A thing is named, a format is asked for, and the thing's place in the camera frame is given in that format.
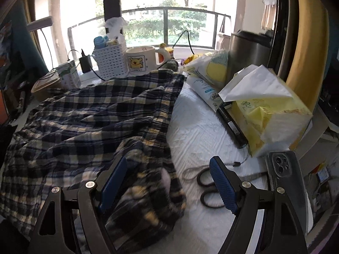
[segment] package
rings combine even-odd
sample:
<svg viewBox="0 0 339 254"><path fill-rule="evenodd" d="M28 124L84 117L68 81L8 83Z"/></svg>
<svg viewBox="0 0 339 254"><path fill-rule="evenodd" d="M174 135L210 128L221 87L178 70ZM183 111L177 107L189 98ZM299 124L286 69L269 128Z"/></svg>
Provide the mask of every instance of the package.
<svg viewBox="0 0 339 254"><path fill-rule="evenodd" d="M64 89L71 90L80 88L81 81L74 60L56 67L56 71L60 76L61 86Z"/></svg>
<svg viewBox="0 0 339 254"><path fill-rule="evenodd" d="M236 73L219 95L225 102L235 101L230 114L248 139L252 156L288 150L312 118L285 82L262 65Z"/></svg>
<svg viewBox="0 0 339 254"><path fill-rule="evenodd" d="M179 70L194 73L217 90L221 90L226 82L227 60L226 50L208 52L200 56L192 55L183 62L184 65L179 67Z"/></svg>

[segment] white plastic basket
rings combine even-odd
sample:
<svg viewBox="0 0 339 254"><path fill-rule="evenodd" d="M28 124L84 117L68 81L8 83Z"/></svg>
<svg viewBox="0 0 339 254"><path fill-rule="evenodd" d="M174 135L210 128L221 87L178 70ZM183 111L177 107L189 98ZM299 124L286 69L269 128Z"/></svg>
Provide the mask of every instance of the white plastic basket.
<svg viewBox="0 0 339 254"><path fill-rule="evenodd" d="M127 76L126 50L126 41L124 41L121 44L93 51L93 58L98 64L99 75L103 79Z"/></svg>

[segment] stainless steel container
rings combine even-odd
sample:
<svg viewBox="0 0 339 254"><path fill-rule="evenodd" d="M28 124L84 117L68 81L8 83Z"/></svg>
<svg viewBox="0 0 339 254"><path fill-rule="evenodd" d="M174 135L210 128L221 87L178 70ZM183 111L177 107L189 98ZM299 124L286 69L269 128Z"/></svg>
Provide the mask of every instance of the stainless steel container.
<svg viewBox="0 0 339 254"><path fill-rule="evenodd" d="M271 54L272 38L264 34L256 34L240 30L232 33L228 52L226 83L235 73L251 64L267 67Z"/></svg>

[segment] smartphone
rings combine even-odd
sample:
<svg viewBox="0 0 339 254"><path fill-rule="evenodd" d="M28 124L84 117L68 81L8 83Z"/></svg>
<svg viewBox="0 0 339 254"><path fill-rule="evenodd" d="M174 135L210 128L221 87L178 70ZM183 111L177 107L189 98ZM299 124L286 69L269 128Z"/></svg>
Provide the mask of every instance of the smartphone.
<svg viewBox="0 0 339 254"><path fill-rule="evenodd" d="M284 188L298 216L304 235L308 229L307 193L299 161L293 151L272 151L265 156L271 190Z"/></svg>

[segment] white box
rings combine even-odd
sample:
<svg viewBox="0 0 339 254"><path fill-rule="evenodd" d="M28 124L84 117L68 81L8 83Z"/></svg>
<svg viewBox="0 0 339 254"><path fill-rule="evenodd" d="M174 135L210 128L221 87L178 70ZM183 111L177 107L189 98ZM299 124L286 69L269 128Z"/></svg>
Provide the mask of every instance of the white box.
<svg viewBox="0 0 339 254"><path fill-rule="evenodd" d="M74 60L58 66L56 71L60 76L61 85L64 89L71 90L80 88L81 81Z"/></svg>

